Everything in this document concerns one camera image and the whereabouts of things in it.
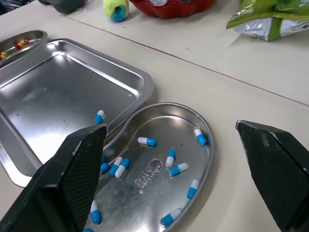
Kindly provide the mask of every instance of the stainless steel kidney dish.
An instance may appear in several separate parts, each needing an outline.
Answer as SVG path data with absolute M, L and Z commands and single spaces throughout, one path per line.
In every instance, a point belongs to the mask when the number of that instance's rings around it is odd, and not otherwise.
M 20 49 L 16 49 L 15 45 L 20 41 L 27 39 L 28 44 L 25 44 Z M 47 41 L 47 33 L 43 30 L 30 30 L 0 41 L 0 52 L 6 52 L 7 57 L 0 59 L 0 68 L 16 60 L 27 51 L 44 44 Z
M 207 135 L 206 146 L 198 144 L 195 127 Z M 155 138 L 157 145 L 141 145 L 138 137 Z M 176 150 L 174 165 L 186 162 L 190 166 L 174 177 L 165 167 L 172 147 Z M 129 158 L 131 164 L 119 179 L 109 173 L 100 176 L 95 200 L 102 222 L 94 225 L 89 216 L 86 227 L 95 232 L 162 232 L 166 229 L 160 225 L 162 217 L 178 207 L 184 209 L 169 231 L 195 203 L 208 180 L 215 144 L 209 125 L 197 112 L 176 103 L 157 103 L 133 114 L 105 145 L 104 162 L 111 166 L 119 156 Z M 200 184 L 195 198 L 187 203 L 193 179 Z
M 153 90 L 147 73 L 74 41 L 37 47 L 0 69 L 0 161 L 24 187 L 99 110 L 111 133 Z

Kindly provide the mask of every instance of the gray object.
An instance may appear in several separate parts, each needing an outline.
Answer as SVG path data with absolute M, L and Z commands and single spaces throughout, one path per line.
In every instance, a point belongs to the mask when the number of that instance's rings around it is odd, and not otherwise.
M 194 135 L 195 126 L 208 135 L 208 146 L 199 146 Z M 157 146 L 140 145 L 138 137 L 155 138 Z M 176 149 L 174 165 L 183 162 L 190 165 L 188 171 L 174 177 L 169 176 L 165 167 L 171 147 Z M 178 207 L 184 208 L 166 230 L 170 231 L 197 202 L 208 180 L 215 151 L 208 123 L 192 109 L 168 102 L 140 109 L 104 147 L 106 162 L 121 156 L 129 158 L 131 165 L 120 179 L 108 173 L 100 176 L 95 200 L 102 223 L 94 225 L 89 216 L 86 227 L 97 232 L 162 232 L 161 218 Z M 186 205 L 193 179 L 199 181 L 199 188 L 195 198 Z
M 17 50 L 14 47 L 15 43 L 18 43 L 25 38 L 29 39 L 30 43 L 23 46 L 20 50 Z M 46 41 L 47 33 L 43 30 L 25 31 L 0 41 L 0 52 L 6 52 L 8 54 L 5 59 L 0 59 L 0 68 L 16 60 L 29 50 L 46 43 Z
M 113 132 L 154 90 L 145 72 L 68 39 L 38 47 L 0 69 L 0 161 L 26 186 L 66 136 L 94 125 Z

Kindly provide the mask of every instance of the capsule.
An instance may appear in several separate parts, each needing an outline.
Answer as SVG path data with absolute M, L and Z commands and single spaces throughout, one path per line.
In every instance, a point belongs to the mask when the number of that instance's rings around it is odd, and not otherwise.
M 95 117 L 95 123 L 99 124 L 99 123 L 103 123 L 104 119 L 104 111 L 103 110 L 99 110 L 97 113 L 97 116 Z
M 197 180 L 193 180 L 191 187 L 189 188 L 188 194 L 187 194 L 187 198 L 188 200 L 192 200 L 194 198 L 194 195 L 197 192 L 197 188 L 198 188 L 198 181 Z
M 199 128 L 197 127 L 194 128 L 194 134 L 197 137 L 197 141 L 201 146 L 204 146 L 207 143 L 206 138 L 204 137 Z
M 165 217 L 161 219 L 161 224 L 166 227 L 169 226 L 170 224 L 173 223 L 173 221 L 179 216 L 181 212 L 182 212 L 181 208 L 175 209 L 173 212 L 167 214 Z
M 109 169 L 108 163 L 101 164 L 101 173 L 107 171 Z
M 128 158 L 124 158 L 123 161 L 121 161 L 121 164 L 115 173 L 115 177 L 120 178 L 122 174 L 124 173 L 125 169 L 128 168 L 129 164 L 130 164 L 130 160 Z
M 169 154 L 168 154 L 168 157 L 166 159 L 165 166 L 168 167 L 168 168 L 173 166 L 175 158 L 176 158 L 176 150 L 174 148 L 171 148 L 169 150 Z
M 187 171 L 189 169 L 189 165 L 187 163 L 181 163 L 178 166 L 172 167 L 169 170 L 169 175 L 170 176 L 175 176 L 178 175 L 184 171 Z
M 147 144 L 147 145 L 156 145 L 156 140 L 153 138 L 144 138 L 144 137 L 139 137 L 137 141 L 140 144 Z
M 98 210 L 98 203 L 96 201 L 92 201 L 90 214 L 94 224 L 100 224 L 102 222 L 101 213 Z
M 114 164 L 112 165 L 112 168 L 110 169 L 110 175 L 112 175 L 112 176 L 115 175 L 115 173 L 116 173 L 119 165 L 121 164 L 122 160 L 123 160 L 122 157 L 116 158 Z

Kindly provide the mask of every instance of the plastic bag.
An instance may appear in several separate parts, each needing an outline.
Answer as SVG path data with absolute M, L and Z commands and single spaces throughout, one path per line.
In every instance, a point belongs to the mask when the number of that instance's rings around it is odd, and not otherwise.
M 242 0 L 226 28 L 262 18 L 309 20 L 309 0 Z
M 266 41 L 272 41 L 308 29 L 309 21 L 294 21 L 281 18 L 256 19 L 234 27 L 237 32 Z
M 95 6 L 95 0 L 84 0 L 84 4 L 81 8 L 78 9 L 78 11 L 81 12 L 89 12 L 94 8 Z

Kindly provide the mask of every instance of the yellow ball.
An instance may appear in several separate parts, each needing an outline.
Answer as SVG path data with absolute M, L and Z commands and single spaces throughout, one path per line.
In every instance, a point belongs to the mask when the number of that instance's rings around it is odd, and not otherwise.
M 105 14 L 112 21 L 122 21 L 129 12 L 128 0 L 103 0 L 103 9 Z

